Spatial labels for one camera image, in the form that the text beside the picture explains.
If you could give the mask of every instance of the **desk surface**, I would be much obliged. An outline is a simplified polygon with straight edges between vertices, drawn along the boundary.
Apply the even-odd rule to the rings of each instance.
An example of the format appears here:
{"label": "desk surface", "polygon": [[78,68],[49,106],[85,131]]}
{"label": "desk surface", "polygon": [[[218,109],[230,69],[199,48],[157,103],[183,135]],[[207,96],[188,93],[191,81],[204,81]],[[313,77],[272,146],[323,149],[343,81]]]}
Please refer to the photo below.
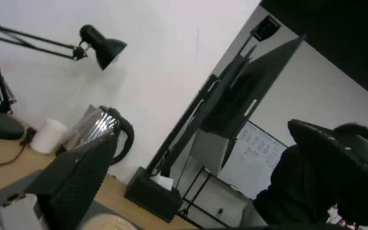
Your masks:
{"label": "desk surface", "polygon": [[[19,141],[0,140],[0,162],[12,159],[20,149]],[[35,170],[44,169],[53,159],[53,154],[40,154],[30,147],[26,147],[15,162],[6,166],[0,166],[0,189],[31,174]],[[125,190],[126,186],[122,182],[107,175],[95,200],[144,229],[196,228],[177,216],[169,224],[164,222],[145,209],[125,199]]]}

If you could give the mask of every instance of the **white paper roll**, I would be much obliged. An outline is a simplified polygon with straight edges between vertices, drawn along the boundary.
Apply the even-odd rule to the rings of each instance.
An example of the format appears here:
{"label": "white paper roll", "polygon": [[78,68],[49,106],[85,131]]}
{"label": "white paper roll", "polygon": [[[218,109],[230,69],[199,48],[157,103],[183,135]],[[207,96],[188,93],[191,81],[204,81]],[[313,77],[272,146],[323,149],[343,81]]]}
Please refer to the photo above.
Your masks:
{"label": "white paper roll", "polygon": [[36,132],[31,147],[40,153],[50,153],[66,133],[67,128],[62,123],[47,119],[42,128]]}

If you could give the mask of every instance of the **lamp arm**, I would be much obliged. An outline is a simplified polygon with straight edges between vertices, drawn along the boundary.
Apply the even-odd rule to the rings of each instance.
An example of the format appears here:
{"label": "lamp arm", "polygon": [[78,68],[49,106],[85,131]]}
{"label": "lamp arm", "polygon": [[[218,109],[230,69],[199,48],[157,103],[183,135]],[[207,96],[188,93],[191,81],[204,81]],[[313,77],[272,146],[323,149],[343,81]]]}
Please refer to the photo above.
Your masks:
{"label": "lamp arm", "polygon": [[[63,43],[52,41],[52,40],[49,40],[49,39],[37,37],[37,36],[34,36],[34,35],[26,34],[24,32],[19,32],[19,31],[16,31],[16,30],[13,30],[13,29],[8,29],[8,28],[1,27],[1,26],[0,26],[0,32],[4,33],[8,37],[14,39],[14,40],[10,40],[10,39],[0,37],[0,41],[3,41],[3,42],[7,42],[7,43],[10,43],[10,44],[14,44],[14,45],[19,45],[19,46],[22,46],[22,47],[30,48],[30,49],[41,51],[41,52],[45,52],[45,53],[56,55],[56,56],[59,56],[59,57],[72,59],[72,60],[75,60],[75,61],[86,57],[86,50],[84,50],[82,47],[80,47],[80,44],[79,44],[79,46],[67,45],[67,44],[63,44]],[[56,52],[56,51],[50,51],[50,50],[47,50],[47,49],[44,49],[44,48],[39,48],[39,47],[37,47],[35,45],[32,45],[29,42],[27,42],[27,41],[25,41],[25,40],[23,40],[19,37],[16,37],[15,35],[21,35],[23,37],[35,39],[37,41],[42,41],[42,42],[46,42],[46,43],[49,43],[49,44],[52,44],[52,45],[57,45],[57,46],[60,46],[60,47],[63,47],[63,48],[71,49],[73,51],[73,54],[71,56],[71,55],[62,54],[62,53],[59,53],[59,52]],[[0,72],[0,112],[4,112],[4,113],[5,112],[11,112],[11,106],[10,106],[11,103],[12,103],[12,101],[9,99],[9,96],[7,94],[7,88],[6,88],[5,81],[4,81],[3,76]]]}
{"label": "lamp arm", "polygon": [[[26,34],[24,32],[16,31],[16,30],[13,30],[13,29],[8,29],[8,28],[1,27],[1,26],[0,26],[0,32],[3,32],[7,36],[10,36],[11,38],[14,38],[16,40],[16,41],[12,41],[12,40],[0,37],[0,41],[4,41],[4,42],[10,43],[10,44],[19,45],[19,46],[22,46],[22,47],[30,48],[30,49],[33,49],[33,50],[45,52],[45,53],[48,53],[48,54],[53,54],[53,55],[56,55],[56,56],[59,56],[59,57],[64,57],[64,58],[68,58],[68,59],[72,59],[72,60],[76,60],[76,61],[79,60],[79,59],[82,59],[84,57],[87,57],[86,51],[83,50],[83,48],[81,48],[80,46],[63,44],[63,43],[60,43],[60,42],[52,41],[52,40],[49,40],[49,39],[46,39],[46,38],[41,38],[41,37],[38,37],[38,36],[35,36],[35,35]],[[36,47],[35,45],[32,45],[32,44],[24,41],[23,39],[18,38],[14,35],[21,35],[23,37],[35,39],[37,41],[42,41],[42,42],[46,42],[46,43],[49,43],[49,44],[52,44],[52,45],[57,45],[57,46],[60,46],[60,47],[63,47],[63,48],[71,49],[73,51],[73,55],[71,56],[71,55],[67,55],[67,54],[58,53],[56,51],[50,51],[50,50],[47,50],[47,49],[44,49],[44,48]]]}

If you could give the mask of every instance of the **stainless steel kettle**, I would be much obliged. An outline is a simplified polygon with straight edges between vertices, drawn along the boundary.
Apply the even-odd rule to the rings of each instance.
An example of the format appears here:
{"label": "stainless steel kettle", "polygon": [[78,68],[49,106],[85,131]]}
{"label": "stainless steel kettle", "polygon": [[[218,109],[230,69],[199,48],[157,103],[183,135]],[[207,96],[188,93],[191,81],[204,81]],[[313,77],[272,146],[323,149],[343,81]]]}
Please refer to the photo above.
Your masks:
{"label": "stainless steel kettle", "polygon": [[120,154],[112,159],[111,165],[120,162],[129,152],[134,141],[133,126],[112,107],[89,105],[82,119],[65,135],[56,154],[77,148],[109,132],[118,135],[120,131],[127,134],[127,140]]}

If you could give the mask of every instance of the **black desk lamp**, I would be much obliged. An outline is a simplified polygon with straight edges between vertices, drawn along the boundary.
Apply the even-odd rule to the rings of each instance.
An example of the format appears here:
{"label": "black desk lamp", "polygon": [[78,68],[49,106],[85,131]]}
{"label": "black desk lamp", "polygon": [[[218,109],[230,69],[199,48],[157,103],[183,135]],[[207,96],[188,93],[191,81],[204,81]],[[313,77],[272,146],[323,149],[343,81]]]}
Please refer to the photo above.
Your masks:
{"label": "black desk lamp", "polygon": [[[82,41],[78,46],[66,45],[59,42],[51,41],[45,38],[40,38],[34,35],[29,35],[23,32],[15,31],[12,29],[4,28],[0,26],[0,32],[5,34],[11,39],[0,37],[0,41],[8,42],[15,45],[20,45],[26,48],[30,48],[37,51],[42,51],[48,54],[53,54],[59,57],[64,57],[72,60],[79,60],[87,57],[86,51],[92,47],[96,51],[97,62],[102,70],[104,70],[111,61],[126,47],[126,43],[115,40],[106,39],[99,31],[97,31],[91,25],[84,25],[80,29],[80,37]],[[26,38],[32,38],[38,41],[46,42],[52,45],[57,45],[63,48],[67,48],[73,51],[72,55],[58,53],[56,51],[46,50],[44,48],[39,48],[29,42],[17,37],[20,35]],[[88,44],[86,48],[82,48],[81,44],[85,42]],[[11,104],[15,103],[9,87],[7,86],[1,71],[0,71],[0,138],[6,140],[17,140],[22,137],[24,133],[24,128],[22,124],[13,119],[8,114],[12,114]]]}

